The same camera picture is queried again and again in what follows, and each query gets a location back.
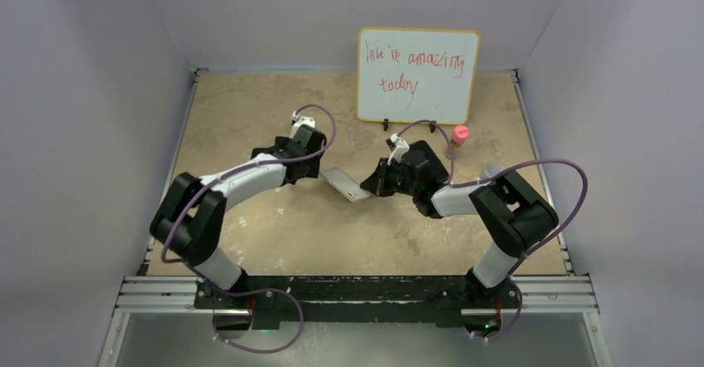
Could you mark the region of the white phone case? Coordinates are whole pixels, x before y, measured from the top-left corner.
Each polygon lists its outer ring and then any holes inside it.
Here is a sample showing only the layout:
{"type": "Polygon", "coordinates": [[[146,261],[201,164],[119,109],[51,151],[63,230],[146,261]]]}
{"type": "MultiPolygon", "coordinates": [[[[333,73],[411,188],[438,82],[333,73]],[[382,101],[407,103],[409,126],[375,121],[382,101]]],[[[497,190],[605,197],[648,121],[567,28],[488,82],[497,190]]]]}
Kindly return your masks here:
{"type": "Polygon", "coordinates": [[[363,190],[353,177],[339,167],[326,169],[320,174],[328,184],[352,203],[360,202],[371,197],[368,191],[363,190]]]}

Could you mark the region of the black phone without case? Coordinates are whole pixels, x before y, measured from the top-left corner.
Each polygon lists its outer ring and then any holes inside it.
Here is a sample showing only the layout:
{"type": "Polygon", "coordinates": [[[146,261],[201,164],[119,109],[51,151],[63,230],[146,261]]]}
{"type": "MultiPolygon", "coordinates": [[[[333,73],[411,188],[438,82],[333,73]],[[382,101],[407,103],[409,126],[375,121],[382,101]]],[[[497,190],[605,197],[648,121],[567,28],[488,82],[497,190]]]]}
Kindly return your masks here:
{"type": "Polygon", "coordinates": [[[420,179],[434,183],[444,183],[448,180],[449,172],[427,141],[415,141],[411,143],[410,149],[422,155],[421,161],[416,164],[417,176],[420,179]]]}

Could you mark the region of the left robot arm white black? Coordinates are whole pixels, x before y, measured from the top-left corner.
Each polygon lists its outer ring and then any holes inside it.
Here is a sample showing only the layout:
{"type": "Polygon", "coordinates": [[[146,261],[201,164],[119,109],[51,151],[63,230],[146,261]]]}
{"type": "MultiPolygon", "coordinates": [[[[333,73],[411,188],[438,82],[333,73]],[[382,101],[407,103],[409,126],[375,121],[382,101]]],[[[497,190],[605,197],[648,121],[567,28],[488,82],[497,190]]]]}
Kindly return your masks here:
{"type": "Polygon", "coordinates": [[[216,286],[215,297],[225,307],[239,307],[247,299],[248,275],[219,245],[225,214],[264,191],[317,178],[327,144],[323,132],[296,124],[289,136],[253,149],[245,164],[202,177],[181,173],[170,184],[149,233],[216,286]]]}

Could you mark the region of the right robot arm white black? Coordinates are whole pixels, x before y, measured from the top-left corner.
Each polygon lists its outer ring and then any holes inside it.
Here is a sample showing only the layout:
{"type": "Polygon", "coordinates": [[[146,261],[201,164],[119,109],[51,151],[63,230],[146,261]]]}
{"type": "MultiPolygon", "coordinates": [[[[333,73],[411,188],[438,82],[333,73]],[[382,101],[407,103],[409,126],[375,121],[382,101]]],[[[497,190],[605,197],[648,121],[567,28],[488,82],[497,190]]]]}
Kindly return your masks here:
{"type": "Polygon", "coordinates": [[[559,223],[556,211],[517,172],[453,188],[449,172],[429,148],[380,159],[360,187],[376,197],[407,195],[424,217],[480,217],[492,243],[466,275],[467,298],[476,306],[495,300],[513,266],[559,223]]]}

